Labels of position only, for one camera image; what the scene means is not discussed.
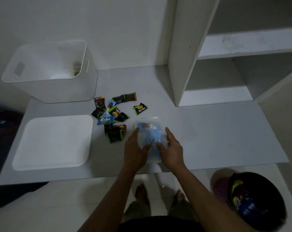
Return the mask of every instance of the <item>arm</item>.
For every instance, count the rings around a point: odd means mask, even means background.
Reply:
[[[221,203],[206,187],[186,168],[183,161],[183,148],[171,131],[166,128],[169,148],[157,143],[163,164],[169,168],[181,184],[199,222],[205,231],[255,231],[235,212]]]
[[[125,143],[124,165],[116,181],[78,232],[117,231],[134,176],[146,164],[147,152],[151,147],[146,145],[140,149],[137,144],[138,131],[136,128]]]

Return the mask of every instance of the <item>left hand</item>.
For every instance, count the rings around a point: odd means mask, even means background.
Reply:
[[[124,165],[123,168],[136,174],[147,161],[147,152],[151,148],[151,144],[145,145],[141,149],[137,143],[137,127],[125,143]]]

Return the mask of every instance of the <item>leg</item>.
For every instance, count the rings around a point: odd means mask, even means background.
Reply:
[[[145,186],[141,184],[135,191],[136,201],[133,201],[123,214],[121,223],[131,219],[151,217],[150,202]]]
[[[194,214],[192,207],[186,200],[185,195],[178,190],[174,196],[172,207],[168,212],[168,215],[175,218],[191,220],[197,222],[197,218]]]

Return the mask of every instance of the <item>right hand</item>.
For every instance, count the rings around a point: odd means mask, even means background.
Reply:
[[[158,149],[160,150],[160,156],[163,164],[175,173],[177,170],[186,168],[183,159],[183,147],[180,145],[179,141],[176,140],[172,132],[166,127],[168,148],[165,149],[162,143],[156,143]]]

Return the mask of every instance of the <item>white floor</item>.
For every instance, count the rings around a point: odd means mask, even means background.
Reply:
[[[280,191],[288,219],[280,231],[292,231],[292,196],[275,164],[233,168],[256,172],[269,179]],[[210,189],[217,169],[195,170],[193,174]],[[116,177],[49,182],[0,209],[0,231],[77,231],[92,213]],[[166,215],[171,195],[181,189],[172,173],[136,175],[127,206],[134,200],[136,186],[144,182],[152,215]]]

